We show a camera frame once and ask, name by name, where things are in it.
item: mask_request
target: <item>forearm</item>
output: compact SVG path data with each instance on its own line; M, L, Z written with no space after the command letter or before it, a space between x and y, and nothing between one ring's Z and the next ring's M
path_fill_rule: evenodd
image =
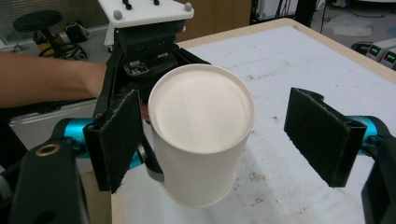
M106 65L0 52L0 107L97 97Z

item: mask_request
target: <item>table surface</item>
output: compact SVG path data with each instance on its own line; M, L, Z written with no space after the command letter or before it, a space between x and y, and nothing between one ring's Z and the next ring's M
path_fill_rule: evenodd
M373 160L359 156L346 187L329 188L283 131L290 88L316 91L345 115L379 117L396 134L396 72L289 19L179 45L238 75L255 98L257 118L233 190L214 206L187 208L142 165L111 196L112 223L364 222L361 188Z

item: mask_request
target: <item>paper cup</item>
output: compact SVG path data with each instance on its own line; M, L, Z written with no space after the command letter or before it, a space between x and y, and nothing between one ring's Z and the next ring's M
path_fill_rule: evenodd
M247 86L213 65L181 66L157 82L148 111L165 191L190 207L224 198L254 123Z

